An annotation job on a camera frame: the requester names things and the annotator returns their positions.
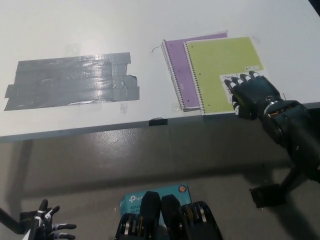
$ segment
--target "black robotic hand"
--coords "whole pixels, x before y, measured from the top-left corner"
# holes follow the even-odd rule
[[[282,100],[278,90],[255,71],[250,71],[249,75],[241,74],[240,78],[232,77],[231,80],[226,79],[224,83],[233,94],[234,112],[240,118],[261,118],[268,104]]]
[[[74,235],[62,232],[56,232],[62,229],[75,229],[75,224],[53,224],[53,215],[57,213],[60,206],[48,208],[48,200],[44,199],[37,211],[34,220],[31,224],[28,240],[55,240],[55,239],[68,239],[73,240]]]

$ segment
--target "notebook label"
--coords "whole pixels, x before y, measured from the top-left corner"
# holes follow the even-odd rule
[[[259,66],[247,66],[244,68],[246,71],[257,71],[259,70]]]

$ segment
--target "spiral binding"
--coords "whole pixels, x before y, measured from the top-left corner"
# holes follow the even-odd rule
[[[180,87],[178,85],[176,73],[174,71],[174,67],[172,65],[170,55],[168,53],[166,40],[163,40],[163,42],[161,44],[161,49],[162,49],[166,64],[168,66],[169,72],[171,74],[171,80],[172,80],[173,88],[174,88],[174,91],[175,91],[176,96],[178,98],[178,102],[179,102],[180,108],[182,110],[184,110],[186,108],[186,106],[185,106],[184,99],[183,99],[182,94],[181,94]]]
[[[204,102],[203,102],[203,99],[202,99],[202,96],[201,96],[200,87],[199,87],[199,84],[198,84],[198,81],[197,81],[196,71],[195,71],[195,68],[194,68],[194,66],[192,64],[192,61],[191,61],[189,48],[188,48],[188,45],[187,45],[186,41],[183,44],[184,44],[184,50],[185,50],[186,56],[188,58],[189,68],[190,68],[191,73],[192,73],[192,80],[193,80],[196,96],[198,98],[199,106],[200,106],[201,112],[203,114],[205,114],[206,110],[205,110]]]

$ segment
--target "white table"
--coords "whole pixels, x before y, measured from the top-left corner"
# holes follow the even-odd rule
[[[140,100],[3,111],[0,141],[148,126],[156,118],[200,120],[184,113],[160,48],[167,40],[229,30],[251,36],[271,80],[286,99],[320,102],[320,18],[307,0],[13,0],[0,5],[0,96],[18,61],[130,52],[127,73]],[[121,111],[121,104],[127,107]]]

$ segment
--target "robotic wrist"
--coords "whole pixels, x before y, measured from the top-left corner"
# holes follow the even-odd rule
[[[277,144],[285,148],[291,142],[290,122],[305,122],[311,118],[308,110],[295,100],[269,99],[264,105],[260,115],[262,127]]]

